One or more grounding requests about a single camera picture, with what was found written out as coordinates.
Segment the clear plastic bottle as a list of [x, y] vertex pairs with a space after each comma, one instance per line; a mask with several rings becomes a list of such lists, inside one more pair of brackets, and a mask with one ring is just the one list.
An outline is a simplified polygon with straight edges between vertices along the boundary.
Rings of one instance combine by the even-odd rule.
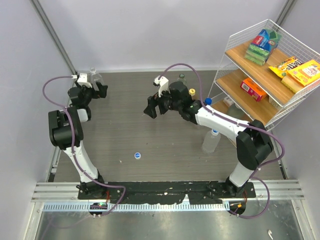
[[90, 68], [90, 80], [91, 82], [94, 83], [101, 83], [102, 85], [104, 84], [103, 77], [97, 72], [95, 67]]

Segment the yellow bottle cap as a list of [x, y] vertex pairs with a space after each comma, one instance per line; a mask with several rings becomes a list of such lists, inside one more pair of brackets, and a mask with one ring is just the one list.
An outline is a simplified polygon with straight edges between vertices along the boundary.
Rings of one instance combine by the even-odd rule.
[[194, 96], [194, 95], [196, 94], [196, 90], [195, 90], [194, 88], [190, 88], [190, 89], [189, 89], [189, 94], [190, 94], [191, 96]]

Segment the amber tea bottle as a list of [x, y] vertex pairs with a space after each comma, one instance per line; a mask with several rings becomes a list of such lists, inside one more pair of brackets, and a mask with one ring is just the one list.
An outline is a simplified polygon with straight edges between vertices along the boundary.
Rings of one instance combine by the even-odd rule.
[[192, 100], [198, 100], [198, 95], [197, 95], [197, 92], [194, 88], [190, 88], [189, 89], [189, 95], [191, 96]]

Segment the blue white bottle cap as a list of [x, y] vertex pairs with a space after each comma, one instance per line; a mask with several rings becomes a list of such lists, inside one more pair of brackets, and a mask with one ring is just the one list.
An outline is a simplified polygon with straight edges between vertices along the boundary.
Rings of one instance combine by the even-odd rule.
[[134, 154], [134, 158], [135, 158], [136, 160], [139, 160], [139, 159], [141, 158], [141, 154], [140, 154], [139, 152], [136, 152], [136, 153]]

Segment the dark blue bottle cap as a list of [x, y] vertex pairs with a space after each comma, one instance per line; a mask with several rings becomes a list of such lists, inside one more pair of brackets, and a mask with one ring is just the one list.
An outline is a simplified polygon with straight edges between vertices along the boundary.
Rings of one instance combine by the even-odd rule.
[[211, 105], [211, 104], [212, 104], [212, 99], [209, 98], [209, 97], [207, 97], [207, 98], [204, 100], [204, 103], [205, 103], [206, 105]]

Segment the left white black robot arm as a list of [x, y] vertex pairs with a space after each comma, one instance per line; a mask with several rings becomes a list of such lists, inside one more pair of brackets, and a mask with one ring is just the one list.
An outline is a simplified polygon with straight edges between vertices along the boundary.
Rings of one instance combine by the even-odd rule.
[[102, 199], [107, 193], [104, 179], [91, 162], [84, 147], [82, 123], [92, 118], [89, 107], [93, 99], [106, 98], [108, 86], [96, 80], [93, 86], [75, 82], [68, 90], [70, 105], [64, 110], [48, 113], [49, 138], [51, 143], [62, 150], [75, 166], [80, 183], [76, 186], [80, 199]]

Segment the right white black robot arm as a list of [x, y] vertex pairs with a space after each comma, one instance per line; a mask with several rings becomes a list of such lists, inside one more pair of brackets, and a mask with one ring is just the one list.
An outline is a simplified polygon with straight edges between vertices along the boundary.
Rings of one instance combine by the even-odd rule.
[[192, 99], [187, 87], [180, 81], [169, 83], [162, 77], [155, 79], [153, 85], [158, 90], [148, 97], [144, 114], [155, 119], [157, 114], [177, 111], [184, 120], [215, 130], [235, 141], [238, 163], [225, 181], [225, 190], [233, 198], [242, 194], [253, 172], [274, 149], [263, 123], [230, 117], [201, 100]]

